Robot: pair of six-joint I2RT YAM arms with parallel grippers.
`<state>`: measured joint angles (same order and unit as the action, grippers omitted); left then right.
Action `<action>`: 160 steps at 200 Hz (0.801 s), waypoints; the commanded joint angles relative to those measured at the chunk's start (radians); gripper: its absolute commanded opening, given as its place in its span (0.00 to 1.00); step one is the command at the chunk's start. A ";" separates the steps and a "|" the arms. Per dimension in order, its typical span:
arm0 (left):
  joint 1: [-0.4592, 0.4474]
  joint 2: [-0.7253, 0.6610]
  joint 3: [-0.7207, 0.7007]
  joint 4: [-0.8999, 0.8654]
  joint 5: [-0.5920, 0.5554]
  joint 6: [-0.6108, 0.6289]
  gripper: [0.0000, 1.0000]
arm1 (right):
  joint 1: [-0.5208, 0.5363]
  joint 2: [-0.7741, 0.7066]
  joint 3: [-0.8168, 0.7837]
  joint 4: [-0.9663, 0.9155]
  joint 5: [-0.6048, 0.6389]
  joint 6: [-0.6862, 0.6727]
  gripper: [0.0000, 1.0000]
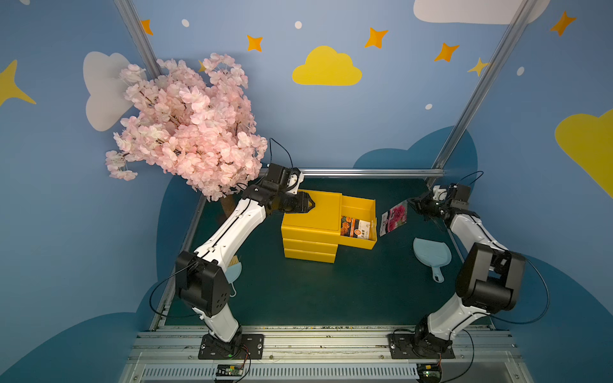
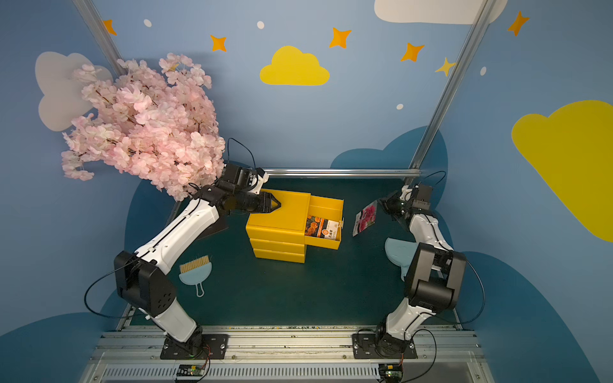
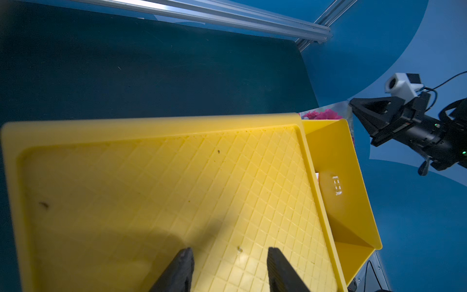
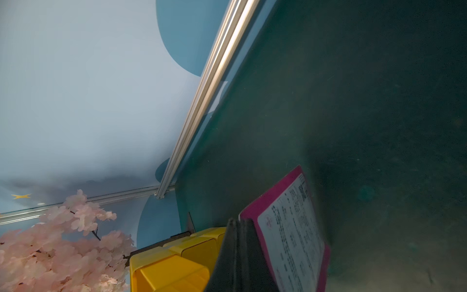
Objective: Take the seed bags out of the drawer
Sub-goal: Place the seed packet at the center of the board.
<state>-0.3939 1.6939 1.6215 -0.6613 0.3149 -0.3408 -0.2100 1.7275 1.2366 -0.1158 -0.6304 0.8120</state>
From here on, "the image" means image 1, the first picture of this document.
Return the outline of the pink flower seed bag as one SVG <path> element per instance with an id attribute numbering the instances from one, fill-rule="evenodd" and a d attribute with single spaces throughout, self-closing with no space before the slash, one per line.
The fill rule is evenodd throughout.
<path id="1" fill-rule="evenodd" d="M 384 236 L 404 225 L 407 221 L 408 201 L 404 200 L 382 214 L 379 235 Z"/>

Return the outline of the yellow drawer cabinet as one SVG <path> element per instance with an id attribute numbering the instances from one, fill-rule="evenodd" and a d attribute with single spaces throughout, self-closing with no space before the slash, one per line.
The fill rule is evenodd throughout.
<path id="1" fill-rule="evenodd" d="M 334 263 L 341 231 L 342 194 L 305 190 L 314 201 L 308 213 L 285 214 L 281 226 L 284 255 L 319 263 Z"/>

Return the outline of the orange seed bag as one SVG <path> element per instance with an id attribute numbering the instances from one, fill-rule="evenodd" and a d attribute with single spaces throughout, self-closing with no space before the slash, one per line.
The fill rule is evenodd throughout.
<path id="1" fill-rule="evenodd" d="M 341 218 L 340 235 L 353 239 L 370 239 L 372 223 L 349 216 Z"/>

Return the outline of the yellow top drawer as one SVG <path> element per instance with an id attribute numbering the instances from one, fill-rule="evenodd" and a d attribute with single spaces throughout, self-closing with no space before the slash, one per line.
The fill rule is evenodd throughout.
<path id="1" fill-rule="evenodd" d="M 341 218 L 349 216 L 359 220 L 367 220 L 372 223 L 370 239 L 353 239 L 344 236 L 339 237 L 338 243 L 346 247 L 356 247 L 372 250 L 378 240 L 376 201 L 374 199 L 362 199 L 352 196 L 342 196 Z"/>

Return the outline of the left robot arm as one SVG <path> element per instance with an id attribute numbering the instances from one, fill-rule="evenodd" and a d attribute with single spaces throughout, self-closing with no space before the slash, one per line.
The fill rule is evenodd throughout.
<path id="1" fill-rule="evenodd" d="M 304 179 L 297 168 L 271 164 L 258 184 L 247 187 L 225 222 L 194 252 L 181 252 L 176 261 L 175 291 L 220 342 L 234 342 L 239 322 L 228 306 L 231 287 L 226 272 L 250 234 L 273 212 L 303 214 L 315 207 L 299 190 Z"/>

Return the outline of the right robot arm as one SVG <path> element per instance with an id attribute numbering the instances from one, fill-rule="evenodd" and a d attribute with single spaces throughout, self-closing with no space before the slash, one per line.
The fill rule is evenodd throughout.
<path id="1" fill-rule="evenodd" d="M 481 217 L 469 210 L 469 194 L 465 185 L 437 185 L 408 200 L 416 213 L 442 220 L 468 252 L 454 295 L 421 320 L 413 337 L 415 346 L 448 349 L 458 333 L 477 319 L 510 311 L 517 304 L 526 258 L 494 239 Z"/>

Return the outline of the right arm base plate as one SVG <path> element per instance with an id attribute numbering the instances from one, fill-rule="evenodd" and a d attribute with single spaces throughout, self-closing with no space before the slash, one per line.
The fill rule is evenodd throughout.
<path id="1" fill-rule="evenodd" d="M 429 333 L 415 338 L 414 334 L 387 335 L 392 359 L 455 359 L 451 341 L 444 341 Z"/>

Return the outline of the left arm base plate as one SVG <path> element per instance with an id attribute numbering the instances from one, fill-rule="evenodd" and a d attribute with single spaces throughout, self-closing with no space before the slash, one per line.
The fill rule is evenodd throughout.
<path id="1" fill-rule="evenodd" d="M 263 334 L 238 334 L 230 342 L 222 342 L 206 334 L 202 338 L 197 357 L 199 360 L 261 360 L 264 340 Z"/>

